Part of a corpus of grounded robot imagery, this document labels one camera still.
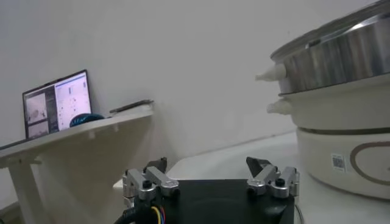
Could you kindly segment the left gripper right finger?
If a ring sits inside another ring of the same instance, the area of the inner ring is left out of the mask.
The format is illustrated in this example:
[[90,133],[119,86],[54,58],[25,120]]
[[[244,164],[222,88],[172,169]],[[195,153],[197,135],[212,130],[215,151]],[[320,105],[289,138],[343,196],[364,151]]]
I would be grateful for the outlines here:
[[270,161],[254,157],[247,157],[246,164],[252,175],[247,180],[247,189],[252,195],[270,193],[274,198],[299,196],[300,173],[295,167],[280,170]]

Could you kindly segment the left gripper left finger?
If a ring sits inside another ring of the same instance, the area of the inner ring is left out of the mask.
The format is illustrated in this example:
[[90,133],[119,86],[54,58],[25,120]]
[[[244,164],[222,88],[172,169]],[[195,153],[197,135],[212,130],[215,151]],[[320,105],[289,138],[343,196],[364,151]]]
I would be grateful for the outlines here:
[[122,176],[122,196],[126,207],[134,207],[135,200],[150,203],[162,197],[176,198],[180,184],[166,175],[168,159],[149,161],[142,170],[127,169]]

